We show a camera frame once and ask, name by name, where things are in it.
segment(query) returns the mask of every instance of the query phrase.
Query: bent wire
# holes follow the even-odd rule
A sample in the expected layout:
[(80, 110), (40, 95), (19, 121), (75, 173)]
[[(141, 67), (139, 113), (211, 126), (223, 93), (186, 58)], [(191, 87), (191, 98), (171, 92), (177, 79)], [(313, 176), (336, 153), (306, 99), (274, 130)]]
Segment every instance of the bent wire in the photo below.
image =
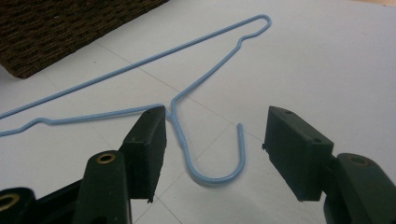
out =
[[(260, 34), (262, 34), (263, 32), (265, 32), (270, 26), (271, 26), (271, 19), (266, 16), (266, 15), (258, 15), (255, 17), (252, 17), (250, 19), (244, 20), (244, 21), (240, 21), (234, 25), (228, 26), (226, 28), (223, 28), (221, 30), (218, 30), (214, 33), (211, 33), (209, 35), (204, 35), (200, 38), (197, 38), (195, 40), (192, 40), (191, 42), (185, 43), (183, 45), (180, 45), (178, 47), (166, 50), (162, 53), (156, 54), (154, 56), (148, 57), (145, 60), (142, 60), (140, 62), (137, 63), (132, 63), (128, 66), (125, 66), (121, 69), (118, 69), (116, 71), (110, 72), (108, 74), (105, 74), (101, 77), (97, 77), (95, 79), (92, 79), (90, 81), (84, 82), (82, 84), (79, 84), (75, 87), (72, 87), (70, 89), (67, 89), (65, 91), (60, 91), (57, 92), (55, 94), (52, 94), (51, 96), (45, 97), (43, 99), (37, 100), (35, 102), (32, 102), (28, 105), (24, 105), (21, 107), (18, 107), (16, 109), (10, 110), (4, 114), (0, 115), (0, 119), (4, 119), (6, 117), (12, 116), (14, 114), (20, 113), (23, 110), (32, 108), (34, 106), (37, 105), (41, 105), (44, 104), (48, 101), (54, 100), (56, 98), (59, 98), (61, 96), (65, 96), (68, 93), (71, 93), (73, 91), (78, 91), (81, 90), (85, 87), (91, 86), (95, 83), (101, 82), (103, 80), (106, 80), (110, 77), (114, 77), (116, 75), (119, 75), (121, 73), (124, 73), (126, 71), (129, 71), (131, 69), (134, 69), (138, 66), (141, 66), (143, 64), (146, 63), (150, 63), (153, 62), (155, 60), (158, 60), (164, 56), (167, 56), (169, 54), (172, 54), (174, 52), (180, 51), (182, 49), (188, 48), (192, 45), (198, 44), (200, 42), (203, 42), (207, 39), (210, 39), (212, 37), (215, 37), (217, 35), (221, 35), (223, 33), (229, 32), (235, 28), (238, 28), (240, 26), (246, 25), (248, 23), (251, 23), (253, 21), (256, 20), (265, 20), (267, 23), (265, 24), (265, 26), (263, 26), (259, 31), (257, 31), (256, 33), (250, 34), (250, 35), (244, 35), (241, 38), (239, 38), (235, 48), (233, 48), (233, 50), (230, 51), (230, 53), (227, 54), (227, 56), (225, 56), (219, 63), (217, 63), (212, 69), (210, 69), (207, 73), (205, 73), (203, 76), (201, 76), (199, 79), (197, 79), (195, 82), (193, 82), (188, 88), (186, 88), (184, 91), (180, 92), (175, 98), (172, 99), (171, 101), (171, 112), (169, 112), (168, 110), (166, 110), (166, 117), (168, 117), (168, 120), (174, 125), (174, 128), (176, 130), (177, 133), (177, 139), (179, 141), (179, 143), (181, 144), (183, 151), (184, 151), (184, 156), (185, 156), (185, 160), (186, 160), (186, 164), (187, 167), (189, 169), (189, 171), (191, 172), (191, 174), (199, 181), (202, 181), (206, 184), (221, 184), (221, 183), (226, 183), (229, 182), (233, 179), (235, 179), (243, 170), (243, 167), (245, 165), (245, 161), (246, 161), (246, 154), (245, 154), (245, 142), (244, 142), (244, 135), (243, 135), (243, 126), (242, 124), (238, 124), (237, 126), (237, 130), (238, 130), (238, 145), (239, 145), (239, 156), (240, 156), (240, 160), (238, 163), (238, 166), (236, 167), (236, 169), (230, 173), (229, 175), (226, 175), (224, 177), (217, 177), (217, 178), (212, 178), (212, 177), (207, 177), (204, 175), (201, 175), (193, 166), (192, 161), (191, 161), (191, 156), (190, 156), (190, 152), (189, 152), (189, 146), (186, 140), (186, 137), (183, 133), (183, 130), (179, 124), (178, 118), (177, 118), (177, 101), (180, 100), (181, 98), (185, 97), (187, 94), (189, 94), (191, 91), (195, 90), (200, 84), (202, 84), (206, 79), (208, 79), (210, 76), (212, 76), (217, 70), (219, 70), (228, 60), (230, 60), (235, 53), (241, 49), (242, 46), (242, 42), (256, 37)], [(32, 127), (33, 125), (37, 124), (37, 123), (46, 123), (48, 125), (60, 125), (60, 124), (69, 124), (69, 123), (77, 123), (77, 122), (84, 122), (84, 121), (90, 121), (90, 120), (95, 120), (95, 119), (106, 119), (106, 118), (112, 118), (112, 117), (117, 117), (117, 116), (123, 116), (123, 115), (128, 115), (128, 114), (132, 114), (132, 113), (136, 113), (139, 111), (143, 111), (143, 110), (147, 110), (150, 109), (152, 107), (158, 106), (157, 105), (146, 105), (146, 106), (141, 106), (141, 107), (135, 107), (135, 108), (130, 108), (130, 109), (124, 109), (124, 110), (119, 110), (119, 111), (113, 111), (113, 112), (106, 112), (106, 113), (101, 113), (101, 114), (95, 114), (95, 115), (88, 115), (88, 116), (82, 116), (82, 117), (75, 117), (75, 118), (69, 118), (69, 119), (45, 119), (45, 118), (38, 118), (38, 119), (33, 119), (32, 121), (28, 122), (27, 124), (23, 125), (22, 127), (20, 127), (19, 129), (14, 129), (14, 130), (9, 130), (9, 131), (4, 131), (4, 132), (0, 132), (0, 137), (2, 136), (6, 136), (6, 135), (11, 135), (11, 134), (15, 134), (15, 133), (21, 133), (24, 132), (25, 130), (29, 129), (30, 127)]]

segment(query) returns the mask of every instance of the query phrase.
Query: tile grout line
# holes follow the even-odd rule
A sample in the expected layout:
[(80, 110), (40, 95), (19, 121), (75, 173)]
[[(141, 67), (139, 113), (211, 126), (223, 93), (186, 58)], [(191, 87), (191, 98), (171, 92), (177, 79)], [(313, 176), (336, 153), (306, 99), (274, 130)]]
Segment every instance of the tile grout line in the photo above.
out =
[(117, 54), (116, 52), (112, 51), (111, 49), (106, 48), (105, 46), (101, 45), (99, 42), (95, 41), (95, 44), (98, 45), (99, 47), (107, 50), (108, 52), (114, 54), (115, 56), (117, 56), (118, 58), (122, 59), (123, 61), (125, 61), (128, 64), (131, 64), (131, 62), (129, 62), (128, 60), (126, 60), (125, 58), (123, 58), (122, 56), (120, 56), (119, 54)]
[(182, 222), (180, 219), (178, 219), (178, 217), (175, 215), (175, 213), (173, 213), (173, 212), (168, 208), (168, 206), (166, 206), (166, 204), (165, 204), (163, 201), (161, 201), (160, 198), (158, 198), (158, 201), (160, 201), (160, 203), (172, 214), (172, 216), (173, 216), (175, 219), (177, 219), (177, 221), (178, 221), (180, 224), (183, 224), (183, 222)]
[[(53, 87), (55, 87), (56, 90), (59, 91), (59, 88), (55, 85), (55, 83), (52, 82), (52, 80), (47, 76), (47, 73), (44, 73), (44, 75), (46, 76), (46, 78), (49, 80), (49, 82), (53, 85)], [(67, 97), (67, 95), (64, 97), (64, 99), (75, 108), (75, 110), (81, 115), (83, 116), (82, 112), (76, 107), (76, 105), (70, 101), (69, 97)], [(111, 147), (111, 145), (106, 141), (106, 139), (92, 126), (92, 124), (90, 122), (85, 122), (86, 124), (88, 124), (93, 130), (95, 130), (96, 134), (98, 134), (100, 136), (100, 138), (102, 138), (102, 140), (106, 143), (106, 145), (108, 146), (108, 148), (114, 149)]]
[(174, 182), (172, 182), (172, 184), (171, 185), (169, 185), (169, 187), (166, 189), (166, 190), (164, 190), (163, 191), (163, 193), (161, 194), (161, 195), (156, 195), (157, 196), (157, 198), (158, 199), (160, 199), (172, 186), (174, 186), (175, 184), (176, 184), (176, 182), (184, 175), (184, 174), (186, 174), (187, 173), (187, 171), (186, 170), (184, 170), (177, 178), (176, 178), (176, 180), (174, 181)]
[[(110, 49), (106, 48), (105, 46), (101, 45), (99, 42), (96, 42), (95, 44), (97, 44), (97, 45), (99, 45), (100, 47), (102, 47), (102, 48), (108, 50), (109, 52), (111, 52), (112, 54), (116, 55), (117, 57), (120, 57), (120, 58), (123, 59), (125, 62), (131, 63), (131, 62), (129, 62), (128, 60), (126, 60), (126, 59), (124, 59), (123, 57), (121, 57), (120, 55), (118, 55), (117, 53), (115, 53), (115, 52), (113, 52), (112, 50), (110, 50)], [(152, 74), (149, 73), (148, 71), (144, 70), (144, 69), (142, 68), (142, 66), (139, 66), (139, 67), (136, 67), (136, 68), (139, 69), (140, 71), (146, 73), (147, 75), (153, 77), (154, 79), (160, 81), (161, 83), (163, 83), (165, 86), (171, 88), (172, 90), (174, 90), (174, 91), (180, 93), (180, 91), (177, 90), (176, 88), (174, 88), (173, 86), (169, 85), (168, 83), (164, 82), (163, 80), (161, 80), (161, 79), (155, 77), (154, 75), (152, 75)], [(229, 119), (223, 117), (223, 116), (222, 116), (221, 114), (219, 114), (218, 112), (216, 112), (216, 111), (210, 109), (209, 107), (207, 107), (207, 106), (201, 104), (200, 102), (196, 101), (195, 99), (190, 98), (189, 95), (186, 95), (186, 98), (192, 100), (193, 102), (195, 102), (196, 104), (202, 106), (203, 108), (205, 108), (206, 110), (210, 111), (210, 112), (213, 113), (214, 115), (216, 115), (216, 116), (218, 116), (218, 117), (220, 117), (220, 118), (222, 118), (222, 119), (224, 119), (224, 120), (226, 120), (226, 121), (228, 121), (228, 122), (230, 122), (230, 123), (232, 123), (232, 124), (234, 124), (234, 125), (236, 126), (236, 124), (235, 124), (233, 121), (231, 121), (231, 120), (229, 120)], [(260, 139), (260, 137), (257, 137), (257, 136), (255, 136), (254, 134), (252, 134), (252, 133), (250, 133), (250, 132), (247, 132), (245, 129), (244, 129), (244, 132), (249, 133), (249, 134), (252, 135), (253, 137), (255, 137), (255, 138), (257, 138), (258, 140), (262, 141), (262, 139)]]
[(221, 136), (223, 136), (225, 134), (225, 132), (227, 131), (227, 129), (233, 125), (231, 122), (227, 125), (227, 127), (224, 128), (224, 130), (218, 134), (218, 136), (207, 146), (207, 148), (205, 150), (203, 150), (199, 155), (197, 155), (197, 157), (195, 158), (195, 160), (193, 160), (192, 162), (196, 162), (198, 161), (198, 159), (200, 159), (202, 157), (202, 155), (204, 155), (205, 152), (207, 152), (210, 147), (212, 147), (219, 139)]
[[(132, 220), (133, 223), (137, 223), (137, 221), (139, 221), (139, 219), (142, 218), (142, 216), (145, 215), (149, 211), (149, 209), (152, 207), (152, 205), (154, 205), (158, 200), (160, 200), (159, 197), (156, 196), (156, 198), (157, 198), (157, 200), (155, 200), (152, 204), (150, 204), (148, 209), (146, 209), (146, 211), (137, 220), (135, 220), (135, 221)], [(134, 215), (132, 214), (131, 201), (132, 201), (132, 199), (130, 199), (131, 216), (132, 216), (132, 219), (134, 219)]]

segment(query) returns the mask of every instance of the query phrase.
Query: floor tile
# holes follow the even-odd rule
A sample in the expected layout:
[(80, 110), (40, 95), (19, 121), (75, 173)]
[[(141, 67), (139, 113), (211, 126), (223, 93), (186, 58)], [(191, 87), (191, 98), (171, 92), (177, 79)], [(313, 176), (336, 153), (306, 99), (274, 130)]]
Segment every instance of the floor tile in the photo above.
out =
[(42, 72), (29, 79), (5, 77), (5, 83), (0, 85), (2, 85), (0, 88), (2, 96), (0, 113), (29, 104), (57, 91)]
[(9, 81), (16, 80), (17, 78), (12, 76), (5, 67), (0, 65), (0, 90), (3, 89)]
[[(165, 104), (176, 92), (142, 71), (132, 71), (67, 96), (82, 115), (105, 113), (138, 106)], [(93, 121), (92, 126), (118, 149), (141, 113)]]
[(155, 195), (161, 197), (186, 172), (188, 171), (182, 149), (177, 146), (166, 147)]
[[(61, 105), (57, 108), (68, 110)], [(0, 189), (26, 187), (33, 189), (37, 198), (81, 179), (87, 160), (109, 150), (87, 124), (37, 124), (24, 133), (0, 137), (0, 145)]]
[[(127, 61), (134, 63), (146, 59), (150, 56), (150, 53), (151, 55), (160, 53), (239, 21), (231, 15), (225, 18), (215, 18), (215, 14), (208, 13), (203, 21), (197, 23), (191, 12), (185, 13), (183, 10), (177, 9), (183, 7), (181, 5), (183, 4), (178, 4), (175, 6), (176, 8), (159, 8), (155, 18), (148, 14), (146, 16), (147, 20), (158, 18), (158, 25), (155, 29), (141, 25), (145, 21), (145, 16), (143, 16), (101, 38), (99, 43), (105, 48), (117, 52)], [(178, 17), (169, 18), (169, 10), (177, 10)], [(202, 15), (199, 8), (195, 9), (194, 13)], [(254, 15), (241, 16), (240, 20), (251, 16)], [(164, 18), (168, 20), (168, 23), (161, 24), (161, 20)], [(144, 65), (142, 69), (181, 91), (225, 57), (234, 48), (241, 34), (246, 35), (256, 32), (262, 27), (262, 24), (263, 22), (260, 21), (253, 22), (247, 27), (239, 28), (234, 32)], [(169, 34), (170, 29), (175, 29), (175, 27), (183, 27), (185, 32), (177, 36)]]
[(157, 200), (150, 209), (136, 222), (136, 224), (144, 223), (163, 223), (177, 224), (180, 223), (160, 200)]
[(62, 91), (126, 65), (122, 58), (93, 42), (47, 67), (43, 73)]
[(132, 221), (136, 221), (147, 213), (147, 211), (158, 202), (158, 198), (154, 196), (153, 203), (148, 203), (147, 200), (131, 200)]
[(193, 160), (205, 151), (230, 125), (228, 120), (189, 99), (179, 102), (177, 117), (189, 144)]
[[(235, 127), (230, 127), (197, 163), (207, 175), (227, 175), (236, 166)], [(200, 186), (184, 174), (161, 201), (182, 223), (324, 223), (322, 203), (299, 203), (261, 149), (247, 134), (247, 165), (231, 184)]]

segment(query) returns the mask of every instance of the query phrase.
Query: wicker basket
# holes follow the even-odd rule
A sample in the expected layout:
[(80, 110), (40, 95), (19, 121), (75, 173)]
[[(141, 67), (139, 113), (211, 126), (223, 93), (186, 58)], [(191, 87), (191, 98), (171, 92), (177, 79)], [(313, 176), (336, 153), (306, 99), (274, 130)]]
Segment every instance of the wicker basket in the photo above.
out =
[(168, 0), (0, 0), (0, 64), (27, 78)]

